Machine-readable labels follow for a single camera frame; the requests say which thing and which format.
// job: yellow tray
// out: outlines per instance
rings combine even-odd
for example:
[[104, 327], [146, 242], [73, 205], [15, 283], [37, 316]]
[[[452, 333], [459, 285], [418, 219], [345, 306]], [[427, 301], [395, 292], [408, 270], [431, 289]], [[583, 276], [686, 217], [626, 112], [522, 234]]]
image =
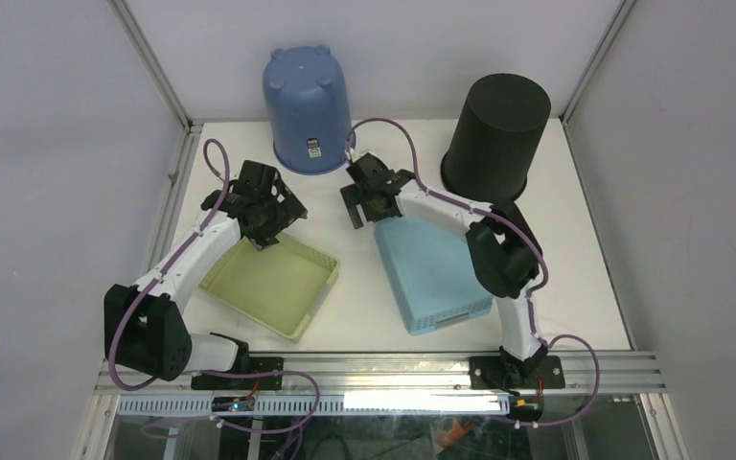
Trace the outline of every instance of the yellow tray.
[[292, 342], [300, 340], [337, 280], [340, 261], [295, 238], [257, 251], [243, 239], [199, 284], [225, 305]]

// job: sticker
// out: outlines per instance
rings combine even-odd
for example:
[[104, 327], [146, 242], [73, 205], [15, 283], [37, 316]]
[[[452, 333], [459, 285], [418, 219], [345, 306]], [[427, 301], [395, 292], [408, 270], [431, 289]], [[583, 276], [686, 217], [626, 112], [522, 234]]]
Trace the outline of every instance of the sticker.
[[320, 143], [313, 137], [306, 141], [306, 149], [309, 150], [309, 158], [319, 158], [323, 156], [323, 151], [320, 149]]

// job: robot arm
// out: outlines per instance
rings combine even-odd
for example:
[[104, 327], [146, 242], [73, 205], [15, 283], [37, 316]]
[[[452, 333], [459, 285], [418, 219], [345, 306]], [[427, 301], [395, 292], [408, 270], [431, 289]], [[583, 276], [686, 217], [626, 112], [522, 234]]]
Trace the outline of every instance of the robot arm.
[[503, 341], [501, 358], [508, 386], [519, 386], [537, 368], [547, 349], [532, 331], [526, 290], [539, 274], [538, 262], [517, 235], [496, 220], [477, 211], [496, 214], [515, 224], [532, 242], [534, 235], [515, 203], [501, 206], [472, 202], [458, 195], [439, 192], [467, 204], [471, 212], [429, 195], [408, 171], [389, 170], [376, 156], [367, 153], [347, 170], [354, 184], [340, 190], [355, 228], [362, 226], [357, 206], [365, 218], [376, 222], [408, 216], [425, 220], [465, 238], [472, 266], [481, 286], [498, 306]]
[[105, 356], [123, 316], [140, 289], [156, 282], [121, 331], [116, 363], [162, 380], [183, 372], [227, 371], [246, 367], [247, 345], [214, 333], [188, 333], [182, 313], [199, 282], [227, 249], [247, 237], [259, 249], [277, 243], [277, 235], [306, 208], [275, 168], [245, 161], [218, 211], [210, 215], [221, 191], [204, 200], [193, 226], [162, 262], [130, 287], [114, 285], [105, 295]]

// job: metal frame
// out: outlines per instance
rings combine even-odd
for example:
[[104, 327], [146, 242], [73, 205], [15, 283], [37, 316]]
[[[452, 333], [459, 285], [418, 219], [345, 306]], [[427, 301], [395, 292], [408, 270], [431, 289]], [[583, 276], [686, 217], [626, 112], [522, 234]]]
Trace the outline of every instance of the metal frame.
[[566, 126], [568, 124], [568, 120], [570, 120], [574, 115], [574, 111], [577, 109], [580, 100], [585, 95], [586, 89], [591, 83], [591, 79], [593, 79], [593, 76], [602, 65], [602, 61], [605, 59], [608, 51], [610, 51], [613, 41], [616, 40], [622, 27], [628, 21], [628, 16], [631, 15], [633, 7], [636, 6], [637, 2], [638, 0], [622, 0], [622, 3], [619, 4], [619, 8], [613, 15], [610, 24], [608, 24], [608, 28], [605, 29], [605, 34], [602, 35], [602, 39], [600, 39], [594, 54], [591, 56], [591, 59], [587, 64], [586, 70], [583, 72], [580, 80], [577, 81], [577, 85], [571, 93], [571, 98], [568, 100], [568, 104], [560, 114], [560, 120], [563, 122], [563, 126]]
[[[126, 1], [107, 1], [117, 14], [118, 20], [148, 69], [157, 88], [162, 93], [169, 109], [184, 128], [184, 135], [180, 140], [179, 154], [172, 167], [172, 172], [168, 175], [171, 187], [165, 197], [160, 212], [158, 231], [148, 254], [148, 265], [153, 266], [165, 255], [173, 240], [175, 223], [187, 188], [203, 123], [191, 120]], [[578, 81], [567, 106], [563, 110], [561, 120], [563, 128], [566, 130], [566, 139], [568, 121], [573, 116], [593, 76], [600, 68], [614, 39], [618, 36], [636, 3], [637, 0], [622, 0], [596, 51], [588, 62], [585, 72]], [[580, 169], [576, 159], [575, 167], [577, 167], [579, 175]], [[581, 182], [585, 194], [585, 181], [581, 180]], [[625, 321], [624, 315], [623, 323], [625, 323], [629, 341], [633, 346], [633, 333]], [[331, 403], [336, 404], [336, 396], [353, 390], [407, 389], [456, 396], [477, 393], [470, 389], [468, 358], [486, 354], [317, 353], [282, 354], [282, 357], [285, 359], [285, 369], [301, 370], [311, 374], [319, 382], [323, 394], [327, 395], [329, 399], [333, 398]], [[580, 397], [590, 394], [594, 377], [590, 355], [587, 352], [557, 352], [552, 355], [558, 356], [562, 360], [566, 388], [563, 390], [546, 390], [546, 396]], [[654, 354], [636, 351], [607, 351], [597, 352], [597, 355], [602, 366], [600, 394], [610, 395], [614, 398], [628, 394], [637, 395], [638, 403], [641, 405], [642, 413], [645, 416], [647, 435], [654, 444], [657, 457], [660, 460], [688, 459]], [[143, 375], [133, 371], [122, 371], [121, 375], [129, 381], [144, 378]], [[283, 391], [264, 392], [264, 395], [280, 402], [307, 398], [310, 392], [311, 387], [305, 380], [286, 378]], [[158, 381], [133, 395], [125, 394], [113, 384], [105, 365], [103, 365], [95, 386], [94, 396], [89, 405], [85, 426], [80, 433], [74, 458], [80, 460], [103, 459], [112, 428], [115, 426], [115, 417], [118, 415], [121, 406], [124, 408], [123, 410], [126, 410], [130, 407], [129, 403], [132, 401], [162, 403], [163, 405], [158, 407], [161, 407], [163, 411], [157, 413], [165, 414], [169, 413], [167, 410], [176, 410], [178, 413], [184, 414], [187, 413], [186, 411], [196, 410], [196, 405], [190, 405], [191, 402], [204, 407], [204, 403], [214, 395], [215, 393], [212, 392], [191, 390], [190, 376], [181, 376], [171, 382]], [[564, 438], [569, 446], [569, 452], [574, 455], [574, 458], [587, 458], [585, 436], [580, 425], [568, 425], [564, 431]], [[250, 457], [252, 457], [253, 452], [257, 454], [257, 443], [254, 450], [251, 449]]]
[[[454, 391], [466, 394], [470, 389], [470, 356], [496, 356], [495, 353], [253, 353], [253, 357], [281, 356], [284, 369], [310, 374], [326, 395], [342, 395], [354, 390], [423, 390]], [[552, 353], [563, 363], [566, 388], [546, 390], [546, 395], [584, 396], [593, 389], [594, 373], [588, 352], [563, 351]], [[602, 369], [600, 395], [636, 393], [664, 393], [666, 388], [658, 369], [656, 356], [648, 352], [598, 352]], [[136, 371], [120, 371], [120, 376], [131, 383], [142, 381], [146, 375]], [[197, 395], [190, 389], [190, 375], [174, 381], [156, 381], [134, 395]], [[269, 393], [277, 395], [309, 394], [311, 385], [301, 378], [284, 378], [284, 390]], [[96, 395], [120, 395], [108, 375], [107, 365], [98, 376]], [[217, 394], [235, 394], [217, 392]]]
[[670, 395], [639, 395], [639, 401], [658, 460], [689, 460]]
[[118, 395], [95, 395], [89, 404], [86, 423], [73, 458], [78, 460], [103, 459], [114, 427], [114, 416], [120, 405]]
[[173, 112], [173, 116], [176, 117], [182, 127], [186, 130], [190, 129], [190, 116], [178, 96], [176, 96], [176, 91], [168, 80], [168, 76], [165, 75], [165, 71], [162, 70], [162, 65], [159, 63], [159, 59], [156, 58], [148, 40], [142, 33], [142, 29], [140, 29], [134, 14], [131, 12], [131, 8], [128, 7], [125, 0], [107, 1], [111, 9], [117, 14], [120, 25], [126, 31], [131, 44], [137, 50], [140, 60], [145, 65], [145, 68], [148, 69], [153, 83], [156, 84], [156, 88], [162, 93], [162, 97], [165, 99], [168, 108]]

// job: gray wall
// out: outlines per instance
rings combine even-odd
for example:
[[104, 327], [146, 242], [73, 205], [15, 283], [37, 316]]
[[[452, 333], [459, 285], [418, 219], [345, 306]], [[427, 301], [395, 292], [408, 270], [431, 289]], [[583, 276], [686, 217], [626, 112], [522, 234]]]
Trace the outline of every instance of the gray wall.
[[736, 2], [640, 1], [570, 139], [691, 454], [736, 458]]
[[324, 42], [357, 117], [457, 117], [470, 85], [508, 71], [565, 106], [619, 0], [129, 0], [188, 112], [265, 118], [276, 47]]
[[0, 458], [66, 458], [179, 126], [105, 1], [0, 1]]

